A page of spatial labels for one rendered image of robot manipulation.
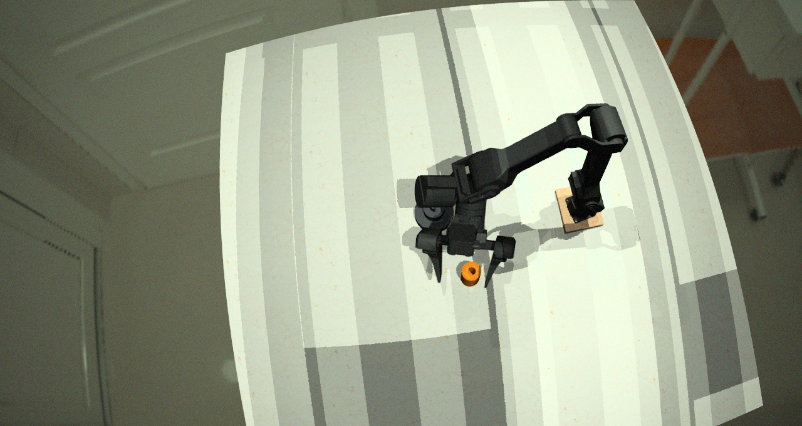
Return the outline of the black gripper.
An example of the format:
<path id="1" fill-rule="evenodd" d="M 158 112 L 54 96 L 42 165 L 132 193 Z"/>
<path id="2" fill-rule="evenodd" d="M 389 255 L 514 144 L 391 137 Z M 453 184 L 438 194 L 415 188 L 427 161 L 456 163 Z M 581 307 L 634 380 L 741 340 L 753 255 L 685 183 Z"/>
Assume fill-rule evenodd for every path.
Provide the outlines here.
<path id="1" fill-rule="evenodd" d="M 483 210 L 469 210 L 456 206 L 455 217 L 459 217 L 459 222 L 469 222 L 470 218 L 475 217 L 477 218 L 477 228 L 484 229 L 485 210 L 486 208 Z M 423 228 L 417 235 L 415 243 L 415 248 L 423 249 L 423 253 L 429 255 L 430 260 L 432 260 L 438 283 L 443 274 L 443 244 L 445 246 L 449 244 L 445 241 L 445 236 L 442 234 L 441 229 Z M 485 279 L 485 288 L 489 285 L 489 281 L 498 264 L 514 258 L 515 244 L 514 237 L 497 236 L 496 241 L 486 240 L 485 249 L 482 250 L 494 250 L 494 252 Z"/>

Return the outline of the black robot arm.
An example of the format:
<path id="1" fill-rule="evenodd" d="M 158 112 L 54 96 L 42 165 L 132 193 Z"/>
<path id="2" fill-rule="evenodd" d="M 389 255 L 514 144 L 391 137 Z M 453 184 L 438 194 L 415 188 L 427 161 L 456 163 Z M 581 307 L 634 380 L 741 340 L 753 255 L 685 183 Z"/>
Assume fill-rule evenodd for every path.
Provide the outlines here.
<path id="1" fill-rule="evenodd" d="M 592 138 L 582 135 L 578 121 L 590 116 Z M 483 210 L 487 199 L 513 184 L 518 173 L 564 151 L 579 147 L 587 151 L 582 169 L 568 177 L 573 196 L 565 198 L 574 223 L 595 217 L 605 206 L 600 181 L 612 153 L 620 153 L 628 138 L 616 107 L 607 103 L 586 104 L 576 113 L 558 116 L 555 122 L 505 148 L 489 147 L 452 163 L 450 175 L 420 175 L 415 181 L 419 208 Z M 469 166 L 470 173 L 465 172 Z M 568 199 L 568 200 L 566 200 Z M 452 219 L 453 218 L 453 219 Z M 476 219 L 476 221 L 474 221 Z M 459 222 L 451 217 L 445 241 L 447 253 L 472 257 L 474 249 L 485 249 L 487 230 L 477 228 L 477 218 Z"/>

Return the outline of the orange cylinder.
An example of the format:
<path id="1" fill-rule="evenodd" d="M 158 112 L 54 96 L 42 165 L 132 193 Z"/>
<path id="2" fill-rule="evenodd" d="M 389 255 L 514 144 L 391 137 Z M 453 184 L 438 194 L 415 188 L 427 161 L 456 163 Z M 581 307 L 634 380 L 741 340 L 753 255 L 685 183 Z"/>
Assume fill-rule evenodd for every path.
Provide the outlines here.
<path id="1" fill-rule="evenodd" d="M 464 264 L 461 272 L 461 281 L 463 285 L 470 287 L 476 285 L 481 275 L 481 267 L 474 261 L 469 261 Z"/>

